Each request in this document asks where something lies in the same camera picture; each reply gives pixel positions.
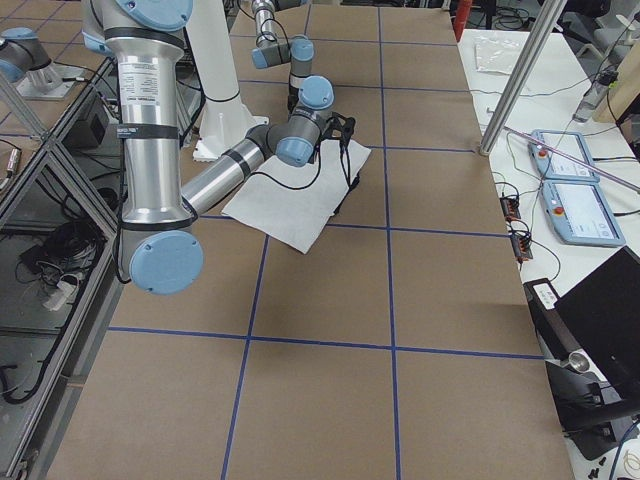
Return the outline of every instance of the black cable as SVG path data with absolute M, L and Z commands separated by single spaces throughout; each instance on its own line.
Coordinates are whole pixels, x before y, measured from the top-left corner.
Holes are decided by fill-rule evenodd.
M 607 109 L 609 110 L 609 113 L 611 114 L 611 118 L 613 118 L 613 123 L 615 123 L 616 126 L 620 126 L 620 123 L 619 123 L 618 119 L 613 114 L 613 110 L 611 109 L 611 104 L 609 103 L 609 92 L 610 91 L 611 91 L 611 89 L 609 87 L 607 87 L 607 94 L 605 95 L 605 98 L 607 100 Z
M 316 171 L 316 174 L 313 177 L 313 179 L 308 184 L 300 186 L 300 187 L 292 187 L 290 185 L 286 185 L 286 184 L 282 183 L 280 180 L 278 180 L 277 178 L 274 178 L 271 175 L 269 175 L 268 173 L 264 173 L 264 172 L 253 172 L 249 176 L 250 177 L 254 177 L 254 176 L 259 176 L 260 175 L 260 176 L 263 176 L 263 177 L 267 177 L 272 182 L 275 182 L 277 185 L 280 185 L 282 188 L 286 188 L 287 190 L 292 190 L 292 191 L 305 190 L 305 189 L 311 187 L 316 182 L 316 180 L 318 180 L 318 177 L 320 176 L 320 170 L 322 168 L 322 156 L 320 155 L 320 146 L 319 145 L 316 147 L 315 155 L 316 155 L 316 158 L 318 159 L 318 170 Z
M 118 175 L 118 174 L 120 174 L 120 170 L 116 170 L 116 171 L 113 171 L 113 172 L 102 173 L 100 175 L 96 175 L 95 177 L 89 178 L 89 180 L 91 180 L 92 182 L 95 182 L 96 180 L 101 180 L 101 179 L 103 179 L 105 177 L 111 177 L 113 175 Z
M 510 137 L 510 135 L 511 135 L 511 132 L 507 132 L 507 149 L 509 150 L 509 154 L 511 155 L 511 161 L 513 163 L 513 168 L 515 170 L 517 170 L 518 172 L 524 173 L 525 175 L 528 175 L 529 177 L 535 179 L 536 182 L 539 181 L 540 180 L 539 177 L 537 177 L 533 173 L 527 172 L 526 170 L 522 170 L 521 168 L 519 168 L 516 165 L 516 155 L 515 155 L 515 153 L 513 153 L 513 148 L 511 148 L 511 137 Z
M 524 95 L 519 95 L 522 98 L 533 98 L 533 97 L 550 97 L 552 95 L 555 95 L 557 93 L 560 92 L 564 92 L 566 90 L 570 90 L 574 87 L 577 87 L 578 85 L 580 85 L 583 82 L 586 82 L 587 80 L 591 80 L 591 77 L 595 77 L 596 75 L 590 75 L 587 78 L 583 78 L 582 80 L 569 85 L 568 87 L 562 87 L 562 88 L 558 88 L 557 90 L 553 90 L 552 92 L 543 92 L 543 93 L 532 93 L 532 94 L 524 94 Z M 496 95 L 502 95 L 503 92 L 489 92 L 486 90 L 480 90 L 480 89 L 471 89 L 469 90 L 470 92 L 479 92 L 479 93 L 485 93 L 487 95 L 491 95 L 491 94 L 496 94 Z
M 610 132 L 611 130 L 615 130 L 616 128 L 618 128 L 617 125 L 613 126 L 613 127 L 609 127 L 606 130 L 602 130 L 600 132 L 594 132 L 594 133 L 583 133 L 582 136 L 583 137 L 593 137 L 594 135 L 600 135 L 601 133 L 606 133 L 606 132 Z
M 120 169 L 119 169 L 119 168 L 115 168 L 115 167 L 112 167 L 112 166 L 110 166 L 110 165 L 107 165 L 106 163 L 101 162 L 100 160 L 98 160 L 98 159 L 95 157 L 95 155 L 91 155 L 91 154 L 89 154 L 89 153 L 87 153 L 87 152 L 83 152 L 82 150 L 70 149 L 70 152 L 71 152 L 72 154 L 73 154 L 73 153 L 80 154 L 80 155 L 82 155 L 83 157 L 86 157 L 86 158 L 88 158 L 89 160 L 91 160 L 91 161 L 93 161 L 93 162 L 97 163 L 98 165 L 102 166 L 102 167 L 103 167 L 103 168 L 105 168 L 106 170 L 111 170 L 111 171 L 115 171 L 115 172 L 119 172 L 119 171 L 120 171 Z
M 34 278 L 32 280 L 22 280 L 20 278 L 20 276 L 18 275 L 18 270 L 20 270 L 20 265 L 23 265 L 22 260 L 18 261 L 18 263 L 16 263 L 16 266 L 13 269 L 13 276 L 14 276 L 16 282 L 18 282 L 18 283 L 20 283 L 22 285 L 29 285 L 30 283 L 33 283 L 36 280 L 38 280 L 38 278 L 40 278 L 40 277 L 36 277 L 36 278 Z
M 487 14 L 483 13 L 482 17 L 480 17 L 480 20 L 478 20 L 478 23 L 472 23 L 470 21 L 467 21 L 467 26 L 465 28 L 469 28 L 469 27 L 480 28 L 480 25 L 482 25 L 482 22 L 483 22 L 483 20 L 485 19 L 486 16 L 487 16 Z
M 515 190 L 515 192 L 516 192 L 516 194 L 515 194 L 515 200 L 516 200 L 516 201 L 519 201 L 519 200 L 520 200 L 520 191 L 518 190 L 518 187 L 516 187 L 513 183 L 509 183 L 509 182 L 507 182 L 507 181 L 504 181 L 504 182 L 494 182 L 494 183 L 495 183 L 496 185 L 507 185 L 507 186 L 509 186 L 509 187 L 513 188 L 513 189 Z M 504 196 L 504 187 L 502 187 L 502 193 L 501 193 L 501 195 L 502 195 L 502 196 Z
M 123 285 L 126 285 L 127 283 L 131 282 L 131 278 L 125 279 L 120 272 L 120 260 L 121 260 L 120 240 L 122 239 L 122 227 L 124 223 L 122 220 L 122 210 L 124 206 L 124 175 L 125 175 L 125 166 L 124 166 L 124 154 L 123 154 L 120 160 L 120 182 L 118 184 L 118 211 L 116 213 L 118 224 L 116 228 L 116 238 L 113 244 L 112 258 L 116 264 L 116 277 L 118 278 L 118 281 Z
M 65 67 L 76 67 L 76 68 L 84 68 L 85 70 L 89 70 L 96 77 L 98 77 L 99 80 L 102 80 L 102 82 L 107 86 L 107 88 L 109 90 L 111 90 L 111 93 L 113 93 L 116 98 L 118 97 L 118 94 L 116 93 L 114 88 L 109 84 L 109 82 L 107 82 L 107 80 L 102 76 L 102 74 L 98 73 L 96 70 L 93 70 L 92 68 L 89 68 L 89 67 L 85 67 L 83 65 L 74 65 L 74 64 L 71 64 L 71 63 L 64 63 L 64 62 L 61 62 L 59 60 L 55 60 L 54 63 L 57 63 L 58 65 L 64 65 Z
M 516 31 L 521 30 L 528 24 L 529 17 L 529 11 L 524 8 L 498 7 L 494 24 L 496 25 L 496 30 Z
M 189 85 L 188 83 L 183 82 L 182 80 L 176 80 L 176 81 L 184 87 L 190 88 L 191 90 L 195 90 L 196 92 L 203 93 L 202 87 L 194 87 L 193 85 Z
M 600 62 L 600 65 L 598 65 L 598 68 L 596 69 L 596 75 L 598 75 L 602 69 L 602 66 L 605 64 L 605 62 L 607 60 L 609 60 L 609 57 L 611 56 L 611 54 L 613 53 L 613 50 L 616 48 L 616 45 L 618 45 L 618 42 L 620 41 L 620 39 L 622 39 L 622 37 L 627 33 L 627 31 L 629 30 L 629 28 L 631 27 L 631 23 L 629 22 L 629 25 L 627 25 L 625 27 L 624 30 L 622 30 L 622 33 L 620 34 L 620 36 L 618 38 L 616 38 L 616 41 L 612 43 L 612 47 L 611 50 L 609 50 L 609 53 L 607 53 L 607 55 L 605 55 L 605 57 L 602 59 L 602 61 Z
M 640 210 L 634 210 L 633 212 L 614 213 L 614 217 L 628 217 L 629 215 L 636 215 L 640 213 Z
M 96 247 L 96 250 L 94 252 L 94 261 L 88 266 L 88 268 L 90 269 L 90 268 L 94 267 L 95 259 L 96 258 L 100 258 L 100 256 L 101 256 L 101 253 L 99 251 L 100 250 L 100 242 L 99 242 L 99 238 L 98 238 L 99 234 L 93 228 L 91 223 L 87 222 L 87 223 L 85 223 L 85 225 L 89 226 L 90 229 L 93 230 L 93 232 L 96 234 L 95 244 L 94 244 L 95 247 Z M 10 405 L 21 405 L 21 404 L 24 404 L 24 403 L 28 402 L 31 398 L 33 398 L 34 395 L 38 392 L 38 390 L 40 389 L 40 386 L 42 385 L 42 382 L 44 381 L 44 377 L 45 377 L 45 374 L 46 374 L 47 369 L 49 367 L 49 364 L 51 363 L 51 360 L 53 359 L 53 357 L 55 356 L 56 352 L 58 351 L 58 347 L 59 347 L 60 343 L 62 342 L 62 339 L 64 338 L 64 335 L 65 335 L 65 333 L 67 331 L 67 328 L 69 327 L 69 324 L 71 323 L 71 320 L 74 318 L 74 312 L 75 312 L 75 309 L 78 306 L 78 301 L 77 300 L 79 298 L 82 298 L 82 289 L 84 289 L 85 287 L 86 287 L 86 283 L 83 284 L 82 286 L 78 286 L 78 293 L 76 294 L 76 300 L 72 304 L 73 306 L 72 306 L 71 312 L 68 314 L 65 323 L 60 328 L 60 330 L 58 332 L 58 335 L 56 336 L 56 339 L 53 342 L 53 345 L 51 346 L 51 349 L 47 353 L 46 357 L 44 359 L 42 359 L 42 360 L 38 360 L 37 361 L 37 363 L 40 363 L 40 371 L 38 373 L 38 377 L 37 377 L 34 385 L 30 389 L 24 390 L 24 395 L 22 395 L 21 397 L 15 397 L 14 396 L 14 393 L 16 393 L 17 389 L 21 386 L 21 384 L 11 388 L 9 386 L 9 379 L 7 378 L 7 375 L 5 373 L 5 370 L 16 369 L 16 368 L 18 368 L 18 366 L 17 365 L 2 365 L 2 366 L 0 366 L 0 384 L 2 385 L 2 398 L 6 403 L 8 403 Z
M 242 13 L 244 13 L 244 14 L 245 14 L 247 17 L 249 17 L 251 20 L 254 20 L 254 21 L 255 21 L 256 17 L 254 17 L 254 16 L 252 16 L 252 15 L 249 15 L 247 12 L 245 12 L 244 8 L 242 8 L 242 7 L 240 6 L 240 0 L 236 0 L 236 5 L 238 6 L 238 10 L 240 10 Z
M 620 458 L 620 452 L 622 452 L 622 446 L 624 445 L 624 442 L 627 441 L 627 438 L 629 437 L 629 435 L 631 435 L 631 432 L 633 432 L 633 430 L 638 426 L 638 424 L 640 424 L 640 418 L 637 419 L 635 422 L 633 422 L 631 425 L 629 425 L 629 428 L 627 428 L 627 431 L 624 432 L 624 434 L 622 435 L 622 438 L 620 439 L 620 443 L 618 444 L 618 448 L 616 450 L 616 456 L 613 458 L 613 463 L 611 464 L 611 471 L 609 472 L 609 480 L 613 480 L 614 474 L 616 473 L 616 466 L 618 465 L 618 459 Z
M 640 160 L 638 159 L 638 157 L 631 157 L 631 156 L 621 156 L 621 157 L 597 157 L 597 158 L 593 158 L 594 162 L 615 162 L 615 161 L 622 161 L 622 160 L 632 160 L 632 161 L 636 161 L 639 162 Z
M 555 258 L 556 261 L 558 262 L 558 271 L 553 276 L 553 278 L 549 280 L 549 282 L 553 282 L 556 278 L 558 278 L 558 276 L 560 275 L 560 272 L 562 271 L 562 262 L 560 261 L 560 257 L 558 257 L 558 255 L 556 255 L 553 250 L 551 250 L 549 247 L 541 244 L 540 242 L 536 242 L 535 240 L 531 239 L 531 243 L 535 243 L 539 247 L 544 248 L 547 252 L 549 252 L 551 255 L 553 255 L 553 258 Z
M 0 142 L 6 143 L 7 145 L 10 145 L 13 148 L 17 148 L 18 150 L 20 150 L 20 147 L 18 147 L 15 143 L 11 143 L 9 140 L 4 140 L 4 139 L 0 138 Z

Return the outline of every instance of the cardboard table surface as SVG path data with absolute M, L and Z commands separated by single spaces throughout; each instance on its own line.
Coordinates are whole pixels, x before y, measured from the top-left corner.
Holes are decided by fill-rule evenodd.
M 356 117 L 361 185 L 307 255 L 216 207 L 190 289 L 127 287 L 48 478 L 572 478 L 448 14 L 278 20 Z M 253 35 L 242 99 L 281 122 Z M 185 151 L 183 180 L 206 166 Z

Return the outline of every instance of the metal pole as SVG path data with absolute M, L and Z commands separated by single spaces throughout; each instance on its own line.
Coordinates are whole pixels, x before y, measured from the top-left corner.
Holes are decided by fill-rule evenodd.
M 2 100 L 9 106 L 11 112 L 18 117 L 18 120 L 25 128 L 29 130 L 31 136 L 44 140 L 47 136 L 47 128 L 3 74 L 0 74 L 0 94 L 2 94 Z
M 573 432 L 585 428 L 600 425 L 601 423 L 617 420 L 618 418 L 631 417 L 640 413 L 640 400 L 628 399 L 603 405 L 582 413 L 564 418 L 562 426 L 565 431 Z
M 572 161 L 573 163 L 577 163 L 577 164 L 583 166 L 587 170 L 595 172 L 595 173 L 597 173 L 598 175 L 600 175 L 600 176 L 602 176 L 604 178 L 608 178 L 612 182 L 619 183 L 623 187 L 627 187 L 627 188 L 633 190 L 634 192 L 640 194 L 640 187 L 638 187 L 637 185 L 634 185 L 631 182 L 627 182 L 626 180 L 624 180 L 624 179 L 622 179 L 620 177 L 616 177 L 615 175 L 612 175 L 609 172 L 605 172 L 601 168 L 589 165 L 588 163 L 585 163 L 584 160 L 580 160 L 577 157 L 572 157 L 568 153 L 561 152 L 557 148 L 554 148 L 551 145 L 547 145 L 546 143 L 541 142 L 540 140 L 538 140 L 535 137 L 532 137 L 531 135 L 527 135 L 526 133 L 518 132 L 517 130 L 514 130 L 513 128 L 507 127 L 507 126 L 505 126 L 504 129 L 509 133 L 513 133 L 514 135 L 517 135 L 518 137 L 524 138 L 525 140 L 528 140 L 529 142 L 531 142 L 531 143 L 533 143 L 535 145 L 538 145 L 538 146 L 544 148 L 545 150 L 550 151 L 551 153 L 555 153 L 556 155 L 560 155 L 561 157 L 564 157 L 567 160 Z
M 531 30 L 527 43 L 525 43 L 522 53 L 518 57 L 513 73 L 496 106 L 496 111 L 482 137 L 479 148 L 481 155 L 489 155 L 491 153 L 491 149 L 496 144 L 502 127 L 507 123 L 507 118 L 511 114 L 511 110 L 513 110 L 522 88 L 529 78 L 529 74 L 533 70 L 536 60 L 547 43 L 547 38 L 556 25 L 558 18 L 560 18 L 566 3 L 567 0 L 546 0 L 542 5 L 540 15 L 538 15 L 534 23 L 533 30 Z

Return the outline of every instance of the label sticker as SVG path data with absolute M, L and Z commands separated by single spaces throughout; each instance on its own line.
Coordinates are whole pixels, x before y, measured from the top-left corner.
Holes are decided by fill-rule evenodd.
M 120 103 L 122 105 L 160 105 L 158 66 L 135 62 L 118 65 L 120 72 Z
M 555 293 L 553 293 L 553 290 L 551 290 L 551 287 L 547 283 L 534 285 L 533 289 L 538 294 L 538 298 L 544 305 L 544 308 L 547 310 L 553 310 L 555 308 L 558 297 L 556 297 Z

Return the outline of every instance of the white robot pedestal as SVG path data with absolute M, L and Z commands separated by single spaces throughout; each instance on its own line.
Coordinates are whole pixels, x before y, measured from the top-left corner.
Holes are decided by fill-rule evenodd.
M 201 140 L 194 153 L 199 161 L 217 159 L 242 140 L 247 130 L 268 123 L 265 117 L 252 116 L 242 103 L 227 32 L 220 0 L 194 2 L 187 33 L 207 96 L 200 124 Z

